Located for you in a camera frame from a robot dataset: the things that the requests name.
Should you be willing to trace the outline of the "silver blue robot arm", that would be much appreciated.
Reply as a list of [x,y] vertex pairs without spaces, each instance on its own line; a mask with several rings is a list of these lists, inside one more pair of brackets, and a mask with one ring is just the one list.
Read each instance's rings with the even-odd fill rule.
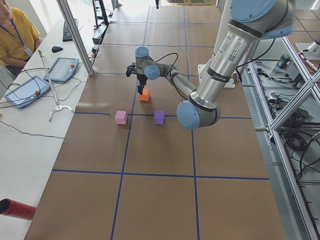
[[135,62],[126,70],[126,76],[137,76],[139,94],[147,80],[166,78],[185,99],[176,115],[186,129],[208,127],[219,120],[217,98],[253,42],[284,37],[294,29],[294,0],[233,0],[224,9],[230,13],[228,32],[199,86],[194,86],[173,64],[155,62],[144,46],[136,48]]

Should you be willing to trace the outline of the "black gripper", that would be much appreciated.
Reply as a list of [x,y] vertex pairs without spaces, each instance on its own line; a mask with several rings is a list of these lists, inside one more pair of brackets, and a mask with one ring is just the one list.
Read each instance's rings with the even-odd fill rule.
[[139,85],[137,86],[137,92],[142,95],[145,89],[145,85],[147,83],[148,78],[144,74],[137,74],[137,79],[139,81]]

